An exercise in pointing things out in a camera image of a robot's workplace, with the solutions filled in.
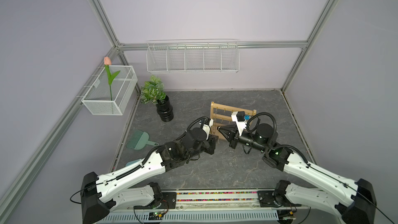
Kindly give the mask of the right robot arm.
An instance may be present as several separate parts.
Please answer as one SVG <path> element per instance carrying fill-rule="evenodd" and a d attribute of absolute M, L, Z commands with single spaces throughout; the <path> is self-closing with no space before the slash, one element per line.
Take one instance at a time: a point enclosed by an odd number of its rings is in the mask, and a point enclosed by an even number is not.
<path fill-rule="evenodd" d="M 263 153 L 262 160 L 271 168 L 294 175 L 312 188 L 280 180 L 271 194 L 260 194 L 260 204 L 266 207 L 304 205 L 338 217 L 345 224 L 372 224 L 377 201 L 373 185 L 364 179 L 353 180 L 334 174 L 310 161 L 292 145 L 277 143 L 277 122 L 267 112 L 248 116 L 233 112 L 233 124 L 219 126 L 218 132 L 231 148 L 238 144 Z"/>

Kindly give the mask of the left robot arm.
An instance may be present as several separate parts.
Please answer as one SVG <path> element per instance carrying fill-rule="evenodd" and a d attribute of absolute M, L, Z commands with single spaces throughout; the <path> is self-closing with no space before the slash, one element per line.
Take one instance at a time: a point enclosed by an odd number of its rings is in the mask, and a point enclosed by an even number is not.
<path fill-rule="evenodd" d="M 157 207 L 163 193 L 157 183 L 133 188 L 142 181 L 197 161 L 201 153 L 214 154 L 218 137 L 211 134 L 213 120 L 200 117 L 176 140 L 152 148 L 143 159 L 112 173 L 86 174 L 80 196 L 82 222 L 94 224 L 121 206 Z"/>

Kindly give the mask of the wooden jewelry display stand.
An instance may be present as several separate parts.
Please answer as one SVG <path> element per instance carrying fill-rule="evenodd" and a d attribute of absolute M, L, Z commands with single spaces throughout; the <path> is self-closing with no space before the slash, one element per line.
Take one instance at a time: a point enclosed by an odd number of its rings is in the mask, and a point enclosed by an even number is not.
<path fill-rule="evenodd" d="M 225 137 L 217 130 L 217 128 L 220 126 L 232 124 L 232 113 L 241 111 L 244 111 L 246 115 L 249 116 L 254 116 L 257 113 L 256 110 L 246 110 L 243 108 L 232 107 L 212 102 L 210 106 L 210 118 L 214 121 L 214 123 L 211 127 L 211 133 L 217 135 L 220 140 L 226 141 Z"/>

